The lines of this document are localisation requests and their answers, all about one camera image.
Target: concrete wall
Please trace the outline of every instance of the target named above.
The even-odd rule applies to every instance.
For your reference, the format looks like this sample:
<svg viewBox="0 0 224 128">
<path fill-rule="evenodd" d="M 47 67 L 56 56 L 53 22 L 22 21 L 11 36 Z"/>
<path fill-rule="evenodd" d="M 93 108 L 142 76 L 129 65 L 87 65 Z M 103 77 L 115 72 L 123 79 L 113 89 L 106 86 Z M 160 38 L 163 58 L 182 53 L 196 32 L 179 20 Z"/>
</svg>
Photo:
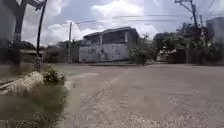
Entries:
<svg viewBox="0 0 224 128">
<path fill-rule="evenodd" d="M 0 0 L 0 39 L 13 41 L 16 17 Z"/>
<path fill-rule="evenodd" d="M 103 44 L 83 46 L 79 49 L 80 62 L 99 62 L 129 59 L 126 44 Z"/>
<path fill-rule="evenodd" d="M 208 20 L 207 27 L 214 34 L 214 42 L 224 43 L 224 17 Z"/>
</svg>

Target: blue sky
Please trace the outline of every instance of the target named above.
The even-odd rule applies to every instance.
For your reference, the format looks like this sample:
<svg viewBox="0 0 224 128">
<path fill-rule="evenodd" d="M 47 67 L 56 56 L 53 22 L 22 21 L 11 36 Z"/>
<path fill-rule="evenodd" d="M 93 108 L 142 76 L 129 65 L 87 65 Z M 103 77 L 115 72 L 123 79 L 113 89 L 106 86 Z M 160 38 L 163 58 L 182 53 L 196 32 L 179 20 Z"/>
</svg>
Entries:
<svg viewBox="0 0 224 128">
<path fill-rule="evenodd" d="M 208 9 L 212 1 L 194 0 L 198 7 L 197 11 L 204 15 L 204 20 L 208 19 L 210 13 L 224 14 L 224 1 L 216 0 Z M 144 15 L 178 15 L 178 17 Z M 39 16 L 40 12 L 35 12 L 32 7 L 27 8 L 23 27 L 24 40 L 35 42 Z M 119 16 L 141 17 L 114 18 Z M 73 22 L 72 37 L 76 40 L 92 32 L 122 26 L 134 27 L 140 34 L 147 33 L 153 37 L 157 32 L 176 30 L 184 21 L 192 22 L 190 17 L 191 13 L 175 4 L 174 0 L 49 0 L 41 42 L 47 45 L 68 39 L 69 22 Z M 76 24 L 86 20 L 100 21 Z"/>
</svg>

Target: two-story house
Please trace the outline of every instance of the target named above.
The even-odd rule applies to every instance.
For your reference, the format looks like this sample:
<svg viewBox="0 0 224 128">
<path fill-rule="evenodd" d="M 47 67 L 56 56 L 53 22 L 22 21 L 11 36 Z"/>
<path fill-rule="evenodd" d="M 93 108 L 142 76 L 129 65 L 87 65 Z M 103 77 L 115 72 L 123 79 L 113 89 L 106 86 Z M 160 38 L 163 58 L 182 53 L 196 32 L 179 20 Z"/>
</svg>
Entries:
<svg viewBox="0 0 224 128">
<path fill-rule="evenodd" d="M 84 36 L 79 48 L 80 62 L 102 62 L 129 59 L 129 48 L 137 45 L 136 29 L 123 27 Z"/>
</svg>

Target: building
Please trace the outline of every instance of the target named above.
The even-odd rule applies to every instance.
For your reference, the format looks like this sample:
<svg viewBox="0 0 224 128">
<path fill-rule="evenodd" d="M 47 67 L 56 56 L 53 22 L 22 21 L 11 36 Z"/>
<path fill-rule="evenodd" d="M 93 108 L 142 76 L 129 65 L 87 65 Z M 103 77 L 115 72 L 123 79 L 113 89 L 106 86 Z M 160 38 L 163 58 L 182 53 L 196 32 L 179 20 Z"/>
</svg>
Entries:
<svg viewBox="0 0 224 128">
<path fill-rule="evenodd" d="M 224 43 L 224 17 L 207 20 L 208 31 L 212 33 L 213 42 Z"/>
<path fill-rule="evenodd" d="M 123 27 L 107 29 L 84 37 L 79 48 L 80 62 L 102 62 L 129 59 L 129 48 L 137 45 L 136 29 Z"/>
</svg>

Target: road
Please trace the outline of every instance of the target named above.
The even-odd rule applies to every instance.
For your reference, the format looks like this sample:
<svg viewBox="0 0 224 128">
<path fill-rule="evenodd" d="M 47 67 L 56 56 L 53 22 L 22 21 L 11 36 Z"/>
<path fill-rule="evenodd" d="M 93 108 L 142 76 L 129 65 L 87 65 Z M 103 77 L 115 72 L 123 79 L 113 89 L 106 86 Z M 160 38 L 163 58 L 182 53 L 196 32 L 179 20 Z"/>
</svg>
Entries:
<svg viewBox="0 0 224 128">
<path fill-rule="evenodd" d="M 56 68 L 75 81 L 62 128 L 224 127 L 224 67 Z"/>
</svg>

